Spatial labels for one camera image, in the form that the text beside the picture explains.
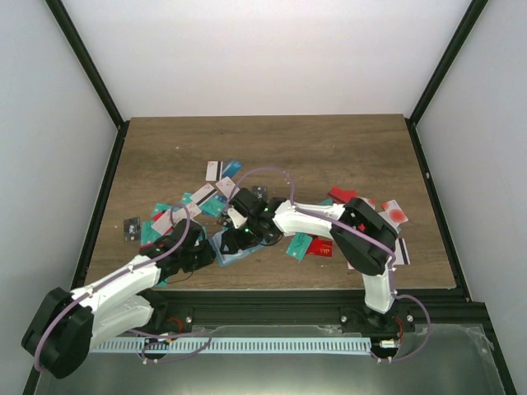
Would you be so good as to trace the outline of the blue leather card holder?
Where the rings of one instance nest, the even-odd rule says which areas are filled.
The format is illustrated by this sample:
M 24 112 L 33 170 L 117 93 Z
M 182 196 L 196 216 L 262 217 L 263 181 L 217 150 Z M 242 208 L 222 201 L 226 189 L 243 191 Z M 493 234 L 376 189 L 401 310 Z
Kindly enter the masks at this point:
M 226 233 L 226 230 L 222 230 L 208 239 L 208 241 L 211 243 L 213 251 L 216 254 L 216 262 L 219 267 L 227 267 L 232 263 L 247 258 L 263 247 L 262 245 L 256 245 L 247 249 L 240 249 L 237 248 L 233 243 L 226 244 L 224 242 L 224 235 Z

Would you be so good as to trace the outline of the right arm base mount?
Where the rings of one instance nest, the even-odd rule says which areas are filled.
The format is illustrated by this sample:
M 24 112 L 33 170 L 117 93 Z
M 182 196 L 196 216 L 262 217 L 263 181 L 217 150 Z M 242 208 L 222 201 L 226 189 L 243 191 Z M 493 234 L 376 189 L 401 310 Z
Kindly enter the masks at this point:
M 347 332 L 359 332 L 364 336 L 395 335 L 400 328 L 404 333 L 415 332 L 414 324 L 407 319 L 408 315 L 409 311 L 397 303 L 385 314 L 364 304 L 344 306 L 338 311 L 341 325 Z

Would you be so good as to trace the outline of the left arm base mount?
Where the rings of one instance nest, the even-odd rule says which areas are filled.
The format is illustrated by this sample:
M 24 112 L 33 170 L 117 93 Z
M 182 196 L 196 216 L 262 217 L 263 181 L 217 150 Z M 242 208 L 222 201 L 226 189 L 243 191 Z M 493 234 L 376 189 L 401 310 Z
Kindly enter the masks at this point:
M 136 325 L 133 330 L 156 335 L 165 332 L 185 333 L 191 331 L 193 319 L 194 310 L 191 307 L 169 304 L 163 313 L 155 310 L 148 323 Z

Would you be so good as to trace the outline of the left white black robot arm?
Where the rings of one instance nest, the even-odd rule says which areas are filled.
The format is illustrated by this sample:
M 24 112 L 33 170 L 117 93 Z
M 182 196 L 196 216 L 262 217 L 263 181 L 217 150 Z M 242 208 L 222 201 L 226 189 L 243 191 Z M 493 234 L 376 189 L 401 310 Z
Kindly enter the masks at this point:
M 63 379 L 89 351 L 122 333 L 183 332 L 182 323 L 168 319 L 168 303 L 154 288 L 178 272 L 193 273 L 213 263 L 216 254 L 203 236 L 199 223 L 182 220 L 115 272 L 74 290 L 51 290 L 21 340 L 34 367 Z

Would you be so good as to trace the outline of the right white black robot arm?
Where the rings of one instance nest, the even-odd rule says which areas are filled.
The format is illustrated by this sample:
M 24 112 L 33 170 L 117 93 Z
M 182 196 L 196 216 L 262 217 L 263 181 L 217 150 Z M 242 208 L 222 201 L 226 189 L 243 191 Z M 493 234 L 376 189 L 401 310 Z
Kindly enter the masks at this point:
M 361 273 L 368 326 L 383 332 L 394 323 L 393 269 L 398 233 L 360 198 L 330 206 L 301 204 L 292 197 L 266 202 L 242 188 L 228 202 L 224 219 L 226 228 L 212 237 L 221 265 L 283 237 L 304 234 L 330 239 Z

